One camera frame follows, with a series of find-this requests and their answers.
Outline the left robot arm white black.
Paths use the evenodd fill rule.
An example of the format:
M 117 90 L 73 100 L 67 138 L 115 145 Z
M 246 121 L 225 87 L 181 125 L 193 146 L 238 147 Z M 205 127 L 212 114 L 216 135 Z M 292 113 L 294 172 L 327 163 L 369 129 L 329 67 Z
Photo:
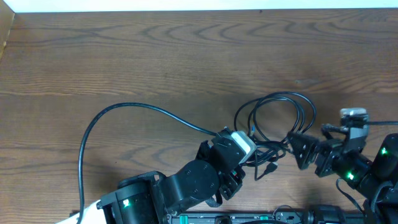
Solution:
M 195 159 L 174 175 L 152 171 L 124 179 L 117 190 L 64 222 L 167 223 L 202 202 L 219 207 L 242 187 L 242 165 L 255 148 L 245 132 L 226 128 L 202 142 Z

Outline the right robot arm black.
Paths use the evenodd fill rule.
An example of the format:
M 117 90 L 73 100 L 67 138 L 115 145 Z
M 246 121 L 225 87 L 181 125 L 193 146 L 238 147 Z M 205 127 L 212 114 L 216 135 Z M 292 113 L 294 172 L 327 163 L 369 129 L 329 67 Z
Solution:
M 370 161 L 362 153 L 373 124 L 366 113 L 343 115 L 339 127 L 322 126 L 324 141 L 299 132 L 289 132 L 288 142 L 301 170 L 316 165 L 315 174 L 336 174 L 365 197 L 365 223 L 397 223 L 397 134 L 385 137 Z

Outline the frayed right gripper finger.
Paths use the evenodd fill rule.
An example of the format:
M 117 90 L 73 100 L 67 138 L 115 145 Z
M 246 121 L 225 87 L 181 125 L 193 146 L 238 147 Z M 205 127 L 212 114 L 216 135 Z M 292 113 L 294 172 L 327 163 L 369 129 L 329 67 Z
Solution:
M 287 138 L 292 147 L 292 154 L 295 156 L 298 168 L 300 170 L 307 169 L 315 161 L 318 154 L 317 146 L 320 141 L 315 137 L 296 132 L 289 132 Z
M 344 128 L 337 127 L 332 124 L 323 124 L 321 126 L 321 133 L 327 139 L 333 139 L 333 136 L 331 135 L 331 133 L 339 133 L 339 134 L 347 135 L 348 131 L 345 130 Z

